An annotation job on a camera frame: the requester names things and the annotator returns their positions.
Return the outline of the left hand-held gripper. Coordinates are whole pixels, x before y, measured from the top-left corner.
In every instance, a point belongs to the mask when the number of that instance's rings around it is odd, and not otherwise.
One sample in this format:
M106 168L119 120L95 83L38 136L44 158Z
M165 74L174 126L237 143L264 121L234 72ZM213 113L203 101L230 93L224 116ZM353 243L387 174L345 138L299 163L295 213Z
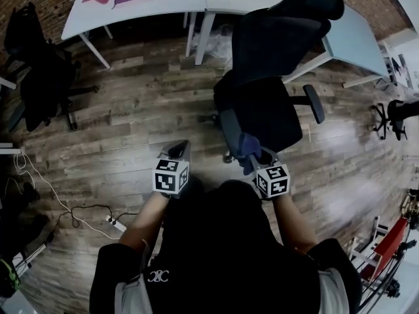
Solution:
M153 191L178 197L189 181L191 142L174 141L166 145L153 168Z

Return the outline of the black office chair with hanger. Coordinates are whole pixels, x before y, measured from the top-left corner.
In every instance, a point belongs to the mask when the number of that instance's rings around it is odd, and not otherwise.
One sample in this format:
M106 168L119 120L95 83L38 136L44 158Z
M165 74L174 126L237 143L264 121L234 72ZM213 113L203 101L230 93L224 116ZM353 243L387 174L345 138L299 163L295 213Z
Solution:
M97 92L95 86L73 88L81 63L73 60L72 54L63 47L45 39L35 5L14 9L7 26L4 46L9 58L8 68L15 61L22 62L9 74L17 77L25 69L29 71L20 83L21 102L8 121L8 130L13 131L22 119L26 130L34 131L41 123L50 124L51 118L62 113L71 131L77 123L70 117L71 96Z

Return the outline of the white desk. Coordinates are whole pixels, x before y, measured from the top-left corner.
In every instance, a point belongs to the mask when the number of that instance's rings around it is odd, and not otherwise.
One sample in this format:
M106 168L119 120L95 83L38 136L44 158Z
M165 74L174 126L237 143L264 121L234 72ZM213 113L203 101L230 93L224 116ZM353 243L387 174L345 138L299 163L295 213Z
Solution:
M5 260L16 271L20 280L32 267L33 261L46 249L43 243L31 254L18 253L12 260ZM20 291L20 288L10 298L0 298L0 314L41 314Z
M16 84L0 77L0 91L1 87L5 86L10 89L16 89ZM19 155L22 153L20 148L14 148L12 143L0 143L0 156L2 155Z

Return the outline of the small black office chair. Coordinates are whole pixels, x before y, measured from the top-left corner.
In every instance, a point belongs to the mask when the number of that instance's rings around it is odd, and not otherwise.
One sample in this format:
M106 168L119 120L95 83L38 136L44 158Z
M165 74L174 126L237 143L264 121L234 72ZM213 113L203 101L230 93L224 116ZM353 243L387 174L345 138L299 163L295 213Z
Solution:
M392 127L392 132L394 132L397 140L400 141L402 135L407 139L406 130L403 125L404 120L410 117L419 116L419 101L405 103L395 99L389 102L387 110L385 110L382 103L372 105L370 109L375 110L380 117L379 126L373 128L373 131L383 130L380 139L386 139L386 132L388 130L388 125L390 125Z

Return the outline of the black mesh office chair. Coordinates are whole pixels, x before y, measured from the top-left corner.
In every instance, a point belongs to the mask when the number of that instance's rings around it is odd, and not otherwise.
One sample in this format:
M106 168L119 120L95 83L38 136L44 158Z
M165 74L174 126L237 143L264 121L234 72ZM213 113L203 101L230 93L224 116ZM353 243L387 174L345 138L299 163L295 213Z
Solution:
M310 106L305 92L289 95L282 78L343 14L343 0L283 0L246 14L232 32L232 69L213 89L213 121L220 130L219 113L233 109L242 133L256 137L261 147L277 153L300 141L295 108Z

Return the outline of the blue cloth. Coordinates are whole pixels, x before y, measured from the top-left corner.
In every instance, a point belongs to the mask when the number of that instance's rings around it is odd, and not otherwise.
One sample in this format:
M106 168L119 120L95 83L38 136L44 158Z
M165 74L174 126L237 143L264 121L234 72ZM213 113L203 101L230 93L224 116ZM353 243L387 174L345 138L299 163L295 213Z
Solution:
M259 140L248 133L241 133L238 142L238 162L243 168L244 175L250 175L253 172L251 156L260 158L261 155L262 148Z

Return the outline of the clear plastic wrapping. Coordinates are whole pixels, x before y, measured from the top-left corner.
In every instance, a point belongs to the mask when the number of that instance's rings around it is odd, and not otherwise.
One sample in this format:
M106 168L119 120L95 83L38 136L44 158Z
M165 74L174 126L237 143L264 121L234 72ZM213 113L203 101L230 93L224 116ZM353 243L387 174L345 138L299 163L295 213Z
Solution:
M223 24L217 29L212 30L204 54L223 60L224 62L231 62L232 31L233 26L230 24Z

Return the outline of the person's black top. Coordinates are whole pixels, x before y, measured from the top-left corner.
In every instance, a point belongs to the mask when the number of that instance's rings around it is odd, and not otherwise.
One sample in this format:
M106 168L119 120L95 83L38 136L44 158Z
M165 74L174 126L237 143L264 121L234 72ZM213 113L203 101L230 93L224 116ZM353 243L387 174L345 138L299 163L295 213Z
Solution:
M169 198L154 249L98 253L90 314L357 314L361 280L336 239L306 254L275 237L250 184Z

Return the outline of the small white table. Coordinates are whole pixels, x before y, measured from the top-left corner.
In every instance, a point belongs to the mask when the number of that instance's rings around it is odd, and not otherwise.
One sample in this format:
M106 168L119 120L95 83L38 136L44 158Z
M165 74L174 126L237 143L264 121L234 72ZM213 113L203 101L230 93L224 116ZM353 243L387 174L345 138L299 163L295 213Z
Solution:
M398 84L419 93L419 34L405 29L380 41Z

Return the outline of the white power strip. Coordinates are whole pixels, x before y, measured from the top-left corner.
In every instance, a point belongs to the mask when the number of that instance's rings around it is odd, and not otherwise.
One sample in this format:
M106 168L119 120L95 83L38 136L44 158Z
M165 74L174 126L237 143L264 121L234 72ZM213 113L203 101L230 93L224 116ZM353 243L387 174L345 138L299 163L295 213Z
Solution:
M111 224L112 226L114 226L116 229L118 229L121 232L125 232L126 231L126 226L121 223L119 220L113 218L111 215L107 215L105 217L105 220Z

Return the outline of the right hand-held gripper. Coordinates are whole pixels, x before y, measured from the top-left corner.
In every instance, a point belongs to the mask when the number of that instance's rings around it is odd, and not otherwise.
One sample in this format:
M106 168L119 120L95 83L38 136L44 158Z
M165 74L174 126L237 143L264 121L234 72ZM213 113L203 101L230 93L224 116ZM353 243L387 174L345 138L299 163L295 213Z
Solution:
M287 166L280 162L278 155L266 147L261 147L261 157L249 156L256 186L261 194L274 198L289 193L291 176Z

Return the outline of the person's right forearm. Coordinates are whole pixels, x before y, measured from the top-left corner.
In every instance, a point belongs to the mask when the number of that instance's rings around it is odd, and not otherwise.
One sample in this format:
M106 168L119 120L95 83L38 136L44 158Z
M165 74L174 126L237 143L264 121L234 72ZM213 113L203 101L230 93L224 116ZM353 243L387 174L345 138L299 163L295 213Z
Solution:
M318 243L318 237L303 217L289 194L272 199L276 220L283 245L306 254Z

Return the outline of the light blue table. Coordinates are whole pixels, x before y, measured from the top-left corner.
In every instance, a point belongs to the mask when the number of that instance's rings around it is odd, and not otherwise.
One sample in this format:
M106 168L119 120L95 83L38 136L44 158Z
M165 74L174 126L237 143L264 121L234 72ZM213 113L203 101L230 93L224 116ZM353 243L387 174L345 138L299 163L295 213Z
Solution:
M343 88L389 77L384 56L369 23L354 9L344 7L343 16L331 22L331 29L322 38L322 43L325 51L284 76L283 83L287 84L331 60L343 61L372 73L367 77L345 82Z

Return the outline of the person's left forearm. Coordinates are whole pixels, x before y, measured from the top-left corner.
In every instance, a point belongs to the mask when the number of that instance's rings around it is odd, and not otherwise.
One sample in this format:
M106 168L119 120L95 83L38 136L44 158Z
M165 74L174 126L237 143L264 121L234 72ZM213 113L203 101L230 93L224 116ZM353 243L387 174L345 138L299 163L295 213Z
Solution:
M154 192L118 242L140 254L146 247L153 250L169 200L160 192Z

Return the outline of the red and white rack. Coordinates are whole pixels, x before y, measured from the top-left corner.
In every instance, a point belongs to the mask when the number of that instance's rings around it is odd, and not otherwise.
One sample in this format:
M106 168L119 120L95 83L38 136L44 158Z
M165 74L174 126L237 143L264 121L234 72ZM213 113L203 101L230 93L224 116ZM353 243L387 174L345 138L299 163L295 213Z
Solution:
M417 245L409 240L409 221L400 217L392 226L374 218L369 242L360 245L354 237L348 248L348 258L357 270L362 284L358 314L369 314L383 296L398 298L400 283L395 278L406 252Z

